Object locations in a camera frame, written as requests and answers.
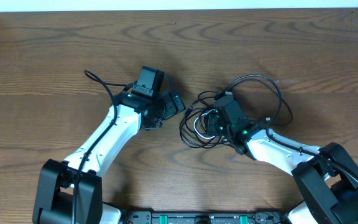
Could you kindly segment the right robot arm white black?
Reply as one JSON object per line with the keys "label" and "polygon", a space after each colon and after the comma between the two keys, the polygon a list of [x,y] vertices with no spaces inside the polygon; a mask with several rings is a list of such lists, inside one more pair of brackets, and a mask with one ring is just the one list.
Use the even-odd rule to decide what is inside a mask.
{"label": "right robot arm white black", "polygon": [[303,201],[287,213],[290,223],[358,223],[358,166],[340,144],[302,144],[240,114],[212,110],[202,118],[207,136],[294,178]]}

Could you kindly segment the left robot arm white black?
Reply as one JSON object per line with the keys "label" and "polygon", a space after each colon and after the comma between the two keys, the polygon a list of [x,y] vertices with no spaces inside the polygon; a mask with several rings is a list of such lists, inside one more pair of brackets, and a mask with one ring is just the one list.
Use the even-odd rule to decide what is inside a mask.
{"label": "left robot arm white black", "polygon": [[155,98],[120,92],[94,133],[63,161],[41,168],[33,223],[119,223],[120,209],[103,202],[102,179],[131,137],[185,109],[177,91]]}

